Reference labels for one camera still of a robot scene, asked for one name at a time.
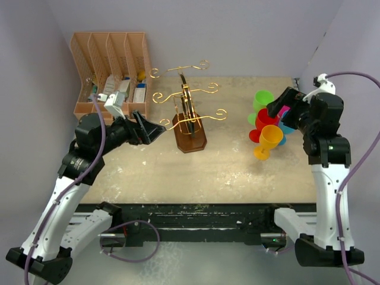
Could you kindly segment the pink wine glass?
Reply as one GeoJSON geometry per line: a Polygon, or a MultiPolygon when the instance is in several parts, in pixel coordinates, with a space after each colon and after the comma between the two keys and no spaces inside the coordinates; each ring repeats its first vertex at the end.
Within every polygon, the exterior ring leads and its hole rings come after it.
{"type": "Polygon", "coordinates": [[[290,109],[290,108],[289,108],[288,106],[283,106],[283,107],[281,108],[281,110],[279,111],[278,116],[281,118],[282,115],[283,115],[283,113],[286,112],[286,111],[288,111],[289,109],[290,109]]]}

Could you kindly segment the green wine glass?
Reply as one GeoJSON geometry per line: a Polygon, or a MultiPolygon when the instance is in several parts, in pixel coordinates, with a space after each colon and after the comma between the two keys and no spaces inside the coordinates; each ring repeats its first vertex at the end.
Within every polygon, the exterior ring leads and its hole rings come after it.
{"type": "Polygon", "coordinates": [[[261,109],[266,108],[267,104],[271,103],[273,100],[274,100],[274,96],[272,92],[268,90],[257,91],[255,93],[253,104],[252,104],[254,111],[248,115],[248,122],[251,125],[254,125],[258,112],[261,109]]]}

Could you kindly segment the red wine glass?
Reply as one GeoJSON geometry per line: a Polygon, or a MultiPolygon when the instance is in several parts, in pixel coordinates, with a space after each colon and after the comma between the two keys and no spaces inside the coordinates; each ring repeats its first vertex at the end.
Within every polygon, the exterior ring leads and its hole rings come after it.
{"type": "Polygon", "coordinates": [[[255,129],[249,133],[249,139],[254,143],[259,143],[259,137],[261,135],[262,129],[267,125],[278,125],[279,115],[275,118],[268,116],[268,110],[266,108],[261,109],[255,119],[255,129]]]}

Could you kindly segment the blue wine glass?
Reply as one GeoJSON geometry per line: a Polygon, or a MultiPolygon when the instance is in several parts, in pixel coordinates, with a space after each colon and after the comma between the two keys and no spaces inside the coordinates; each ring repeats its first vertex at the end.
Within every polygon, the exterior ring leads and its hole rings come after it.
{"type": "Polygon", "coordinates": [[[282,123],[282,122],[278,123],[278,127],[283,132],[283,138],[279,142],[279,145],[284,145],[286,143],[286,141],[287,141],[287,135],[292,134],[293,132],[295,132],[295,130],[293,128],[285,126],[284,123],[282,123]]]}

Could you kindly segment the gold black wine glass rack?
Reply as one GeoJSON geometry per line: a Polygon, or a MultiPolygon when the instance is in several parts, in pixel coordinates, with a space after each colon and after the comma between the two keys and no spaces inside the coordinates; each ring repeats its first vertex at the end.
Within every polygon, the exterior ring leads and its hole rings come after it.
{"type": "Polygon", "coordinates": [[[173,119],[162,119],[160,123],[168,130],[173,131],[175,135],[176,145],[183,153],[192,153],[202,151],[207,145],[207,137],[205,134],[203,119],[212,119],[215,121],[223,121],[227,118],[227,111],[224,109],[217,109],[215,115],[201,116],[196,111],[193,101],[193,93],[202,92],[207,94],[214,94],[218,92],[219,85],[217,83],[209,83],[208,88],[193,89],[190,88],[186,81],[184,69],[193,68],[197,70],[206,70],[210,67],[210,63],[203,59],[198,65],[177,66],[161,72],[157,68],[152,68],[148,72],[148,76],[153,79],[162,77],[164,74],[176,71],[180,78],[181,90],[164,96],[161,92],[155,92],[152,95],[153,102],[156,104],[163,104],[169,100],[173,101],[176,114],[173,119]]]}

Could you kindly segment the yellow wine glass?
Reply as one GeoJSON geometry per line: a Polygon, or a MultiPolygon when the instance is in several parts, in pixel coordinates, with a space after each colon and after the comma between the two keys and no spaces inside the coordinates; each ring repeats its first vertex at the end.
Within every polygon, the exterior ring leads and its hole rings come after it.
{"type": "Polygon", "coordinates": [[[259,136],[259,146],[254,148],[254,156],[258,160],[267,160],[270,157],[270,151],[276,148],[282,139],[283,132],[278,126],[263,127],[259,136]]]}

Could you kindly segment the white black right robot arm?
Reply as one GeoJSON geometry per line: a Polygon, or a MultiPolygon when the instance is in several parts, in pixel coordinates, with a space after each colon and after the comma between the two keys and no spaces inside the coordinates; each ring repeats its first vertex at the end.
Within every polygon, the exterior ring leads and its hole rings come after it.
{"type": "Polygon", "coordinates": [[[327,91],[308,97],[288,87],[267,105],[268,115],[275,117],[283,106],[289,110],[281,122],[303,135],[316,186],[315,224],[309,225],[291,208],[277,208],[264,217],[265,228],[287,233],[303,267],[363,264],[365,254],[355,247],[349,223],[345,179],[350,173],[351,148],[348,139],[338,134],[343,99],[327,91]]]}

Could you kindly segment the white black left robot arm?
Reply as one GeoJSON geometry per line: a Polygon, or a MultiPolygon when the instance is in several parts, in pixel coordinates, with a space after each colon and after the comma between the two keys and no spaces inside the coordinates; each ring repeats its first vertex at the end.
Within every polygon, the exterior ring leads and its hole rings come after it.
{"type": "Polygon", "coordinates": [[[79,203],[105,166],[103,156],[124,143],[149,145],[166,131],[137,110],[132,115],[133,121],[118,117],[110,126],[105,125],[100,113],[80,119],[42,216],[27,240],[6,255],[7,261],[24,270],[26,284],[31,276],[43,284],[59,284],[88,243],[102,232],[115,233],[122,227],[121,208],[102,202],[80,225],[66,231],[79,203]]]}

